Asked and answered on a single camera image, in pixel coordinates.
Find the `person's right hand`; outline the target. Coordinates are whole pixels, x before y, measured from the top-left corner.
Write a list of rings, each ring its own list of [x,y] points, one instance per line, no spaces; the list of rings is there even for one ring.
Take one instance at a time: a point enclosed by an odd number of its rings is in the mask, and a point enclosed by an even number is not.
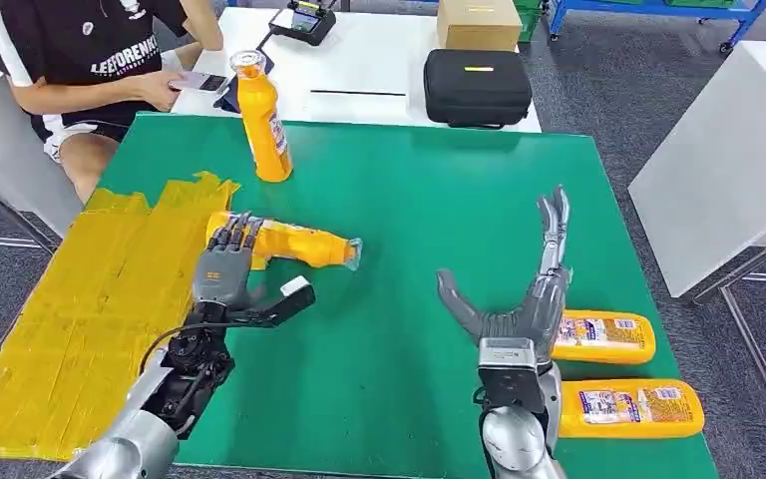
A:
[[[180,93],[173,83],[184,78],[180,72],[160,70],[132,78],[136,96],[156,110],[169,112]]]

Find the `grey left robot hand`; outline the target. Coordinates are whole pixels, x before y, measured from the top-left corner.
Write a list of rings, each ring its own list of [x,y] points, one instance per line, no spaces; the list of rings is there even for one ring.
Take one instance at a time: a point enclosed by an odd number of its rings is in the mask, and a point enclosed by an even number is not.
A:
[[[252,217],[250,212],[228,212],[198,257],[191,287],[196,302],[215,302],[228,311],[240,311],[252,308],[263,299],[262,285],[254,290],[247,287],[253,247],[261,225],[262,219]]]

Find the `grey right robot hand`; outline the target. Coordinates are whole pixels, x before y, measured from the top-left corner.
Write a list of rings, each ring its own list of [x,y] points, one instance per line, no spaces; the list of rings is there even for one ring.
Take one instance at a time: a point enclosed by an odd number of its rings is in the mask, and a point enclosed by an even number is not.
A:
[[[450,270],[437,270],[436,279],[442,303],[474,342],[489,337],[527,338],[533,344],[536,365],[542,366],[551,361],[572,278],[571,270],[563,264],[571,209],[561,185],[549,197],[540,196],[538,207],[543,223],[543,252],[519,305],[508,311],[483,312],[458,291]]]

